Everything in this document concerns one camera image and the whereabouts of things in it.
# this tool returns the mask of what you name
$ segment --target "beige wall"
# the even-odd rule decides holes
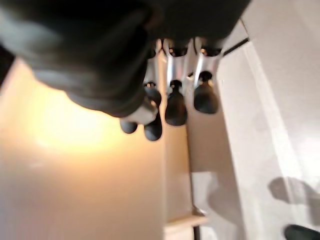
[[[163,239],[162,140],[123,134],[19,61],[2,90],[0,239]]]

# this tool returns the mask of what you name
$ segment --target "black knob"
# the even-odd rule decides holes
[[[120,119],[120,127],[126,134],[133,134],[137,130],[138,124]]]
[[[153,122],[144,126],[144,135],[150,141],[157,141],[162,135],[162,123],[158,112]]]
[[[164,114],[165,121],[172,126],[186,124],[188,113],[184,96],[179,92],[179,87],[173,87],[172,93],[167,98],[167,106]]]
[[[208,81],[194,90],[194,108],[204,114],[215,114],[219,109],[219,101]]]

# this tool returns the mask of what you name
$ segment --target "wooden edge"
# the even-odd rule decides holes
[[[183,228],[196,227],[208,221],[206,216],[190,215],[168,222],[164,227],[164,232],[170,234]]]

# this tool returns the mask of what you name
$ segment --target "white wall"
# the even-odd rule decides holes
[[[319,7],[254,0],[243,17],[251,43],[218,70],[225,123],[220,113],[191,115],[194,195],[211,217],[208,239],[281,240],[287,224],[319,230]]]

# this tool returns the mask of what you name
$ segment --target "dark sleeve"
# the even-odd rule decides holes
[[[17,2],[0,0],[0,39],[39,81],[114,117],[140,106],[148,49],[145,5]]]
[[[126,117],[142,103],[149,41],[226,38],[250,0],[0,0],[0,40],[77,104]]]

